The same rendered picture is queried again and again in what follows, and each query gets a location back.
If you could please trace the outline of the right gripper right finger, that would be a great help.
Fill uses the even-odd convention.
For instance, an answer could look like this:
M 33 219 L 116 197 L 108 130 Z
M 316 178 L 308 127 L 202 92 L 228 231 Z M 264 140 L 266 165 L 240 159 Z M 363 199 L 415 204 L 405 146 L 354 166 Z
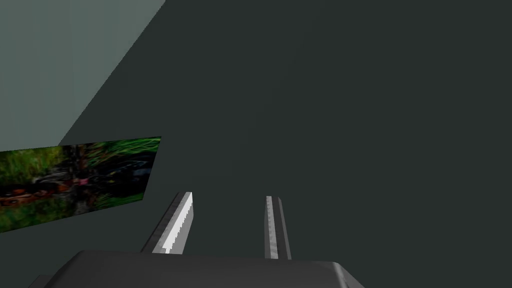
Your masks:
M 292 259 L 282 201 L 277 196 L 265 197 L 264 257 Z

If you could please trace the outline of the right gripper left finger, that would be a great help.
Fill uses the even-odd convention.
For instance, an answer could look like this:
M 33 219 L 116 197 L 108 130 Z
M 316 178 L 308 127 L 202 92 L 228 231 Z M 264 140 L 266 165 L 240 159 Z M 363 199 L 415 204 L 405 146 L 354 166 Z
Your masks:
M 193 195 L 179 192 L 159 220 L 142 253 L 182 254 L 194 218 Z

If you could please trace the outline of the green wall picture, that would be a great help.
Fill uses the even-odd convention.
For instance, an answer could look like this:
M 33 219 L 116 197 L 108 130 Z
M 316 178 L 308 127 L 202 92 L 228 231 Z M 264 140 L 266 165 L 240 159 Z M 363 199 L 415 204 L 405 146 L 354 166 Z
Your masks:
M 0 234 L 143 200 L 158 136 L 0 151 Z

